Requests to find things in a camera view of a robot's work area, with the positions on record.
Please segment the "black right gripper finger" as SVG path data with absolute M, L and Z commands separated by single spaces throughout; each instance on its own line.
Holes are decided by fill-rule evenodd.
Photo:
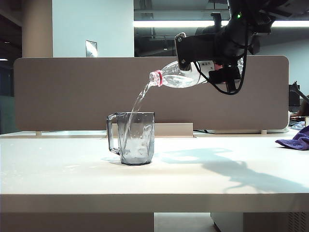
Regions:
M 239 93 L 241 90 L 241 76 L 237 67 L 225 67 L 215 71 L 209 71 L 209 83 L 220 93 Z M 235 80 L 240 80 L 239 87 L 236 88 Z M 227 91 L 221 90 L 217 85 L 224 83 Z

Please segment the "black right gripper finger with screws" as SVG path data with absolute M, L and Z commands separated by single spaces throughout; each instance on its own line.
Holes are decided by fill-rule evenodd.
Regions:
M 191 63 L 215 58 L 214 33 L 186 36 L 184 32 L 175 36 L 179 68 L 191 70 Z

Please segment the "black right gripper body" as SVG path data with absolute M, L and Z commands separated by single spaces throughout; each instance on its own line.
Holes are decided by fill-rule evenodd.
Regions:
M 245 56 L 245 49 L 252 55 L 260 51 L 258 37 L 260 26 L 245 20 L 232 20 L 226 26 L 215 23 L 214 62 L 218 65 L 235 65 Z

